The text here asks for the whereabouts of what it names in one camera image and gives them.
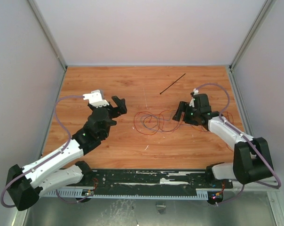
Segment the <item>black zip tie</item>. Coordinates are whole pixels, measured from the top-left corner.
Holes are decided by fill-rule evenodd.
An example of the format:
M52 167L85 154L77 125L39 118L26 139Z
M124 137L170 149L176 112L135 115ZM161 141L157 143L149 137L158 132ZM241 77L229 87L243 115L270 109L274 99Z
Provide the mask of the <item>black zip tie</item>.
M161 91L159 94L162 95L165 91L167 91L170 87L172 87L178 80L180 80L185 75L186 75L186 73L181 75L179 78L177 78L175 81L173 81L168 87L166 87L163 91Z

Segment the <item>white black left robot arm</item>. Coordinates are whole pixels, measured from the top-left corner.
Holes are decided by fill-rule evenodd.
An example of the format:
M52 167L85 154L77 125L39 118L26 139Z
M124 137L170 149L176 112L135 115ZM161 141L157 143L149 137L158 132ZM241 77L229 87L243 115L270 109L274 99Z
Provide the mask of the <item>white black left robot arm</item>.
M28 165L19 167L16 164L8 170L6 185L0 195L3 207L23 211L52 190L78 182L87 186L92 182L90 167L84 161L64 170L61 167L90 153L106 140L110 128L117 125L115 118L126 114L127 107L125 99L112 96L116 104L113 107L100 90L79 98L88 101L92 111L87 122L74 135L68 131L67 141L56 150Z

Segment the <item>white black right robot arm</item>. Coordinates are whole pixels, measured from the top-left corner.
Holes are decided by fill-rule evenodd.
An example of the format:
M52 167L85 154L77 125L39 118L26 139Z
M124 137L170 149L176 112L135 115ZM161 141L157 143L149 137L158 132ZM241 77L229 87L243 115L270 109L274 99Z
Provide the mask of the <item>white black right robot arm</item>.
M223 179L236 180L246 185L274 176L267 140L244 133L223 114L212 111L206 94L193 95L190 102L181 101L173 120L202 126L233 150L232 163L222 162L207 167L205 183L209 187L216 187Z

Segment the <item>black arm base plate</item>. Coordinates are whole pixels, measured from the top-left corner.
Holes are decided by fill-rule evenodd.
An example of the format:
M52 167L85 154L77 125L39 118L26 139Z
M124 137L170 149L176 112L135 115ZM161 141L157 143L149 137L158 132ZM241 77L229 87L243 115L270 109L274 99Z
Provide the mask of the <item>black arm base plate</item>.
M232 189L233 183L229 180L207 180L203 169L93 169L87 177L71 186L92 187L134 187L159 188L166 191L171 187L192 188L221 191L223 188Z

